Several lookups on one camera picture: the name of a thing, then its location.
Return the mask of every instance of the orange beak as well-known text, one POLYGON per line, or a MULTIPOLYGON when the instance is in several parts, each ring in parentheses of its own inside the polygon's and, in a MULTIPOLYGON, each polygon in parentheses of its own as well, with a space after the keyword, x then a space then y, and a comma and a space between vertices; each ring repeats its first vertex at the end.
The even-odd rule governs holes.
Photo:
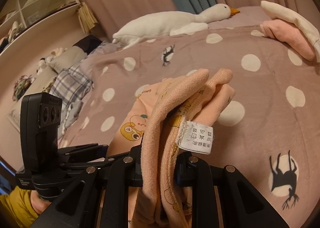
POLYGON ((231 7, 229 7, 229 8, 230 8, 230 10, 231 10, 231 15, 230 15, 230 16, 234 16, 235 14, 240 13, 240 10, 238 10, 238 9, 231 8, 231 7))

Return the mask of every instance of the pink plush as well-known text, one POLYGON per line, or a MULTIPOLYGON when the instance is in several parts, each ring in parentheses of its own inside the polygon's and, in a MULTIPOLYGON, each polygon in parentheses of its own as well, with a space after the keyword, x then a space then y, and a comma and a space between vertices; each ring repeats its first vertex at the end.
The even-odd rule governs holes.
POLYGON ((315 58, 315 49, 294 24, 275 19, 264 21, 260 27, 266 37, 286 42, 308 61, 312 61, 315 58))

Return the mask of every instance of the yellow tassel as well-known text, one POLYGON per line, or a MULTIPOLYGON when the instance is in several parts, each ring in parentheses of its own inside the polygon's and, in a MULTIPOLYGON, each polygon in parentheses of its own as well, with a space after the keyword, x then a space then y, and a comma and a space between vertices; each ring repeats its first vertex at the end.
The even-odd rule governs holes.
POLYGON ((84 33, 89 32, 96 24, 98 24, 97 19, 85 3, 82 3, 81 7, 78 9, 78 19, 84 33))

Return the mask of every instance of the camera lens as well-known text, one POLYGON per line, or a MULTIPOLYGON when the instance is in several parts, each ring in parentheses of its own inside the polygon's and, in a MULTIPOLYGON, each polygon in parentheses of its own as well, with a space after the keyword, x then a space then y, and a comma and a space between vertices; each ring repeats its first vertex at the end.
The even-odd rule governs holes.
POLYGON ((58 112, 57 112, 57 119, 59 119, 60 116, 61 116, 61 110, 58 110, 58 112))
POLYGON ((44 111, 43 111, 43 121, 44 121, 44 123, 47 123, 48 117, 49 117, 49 110, 48 110, 48 108, 46 107, 46 108, 44 109, 44 111))
POLYGON ((53 107, 51 109, 51 122, 53 122, 55 118, 56 118, 56 109, 53 107))

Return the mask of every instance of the polka dot blanket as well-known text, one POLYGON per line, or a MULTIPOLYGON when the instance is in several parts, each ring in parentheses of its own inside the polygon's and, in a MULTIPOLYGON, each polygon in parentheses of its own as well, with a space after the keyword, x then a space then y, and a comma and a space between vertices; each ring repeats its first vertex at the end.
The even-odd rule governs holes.
MULTIPOLYGON (((209 164, 234 165, 292 228, 319 200, 319 67, 259 26, 208 29, 162 37, 92 61, 94 89, 64 145, 110 144, 139 95, 163 78, 199 68, 233 72, 236 95, 214 124, 209 164)), ((140 140, 146 114, 127 126, 128 150, 140 140)))

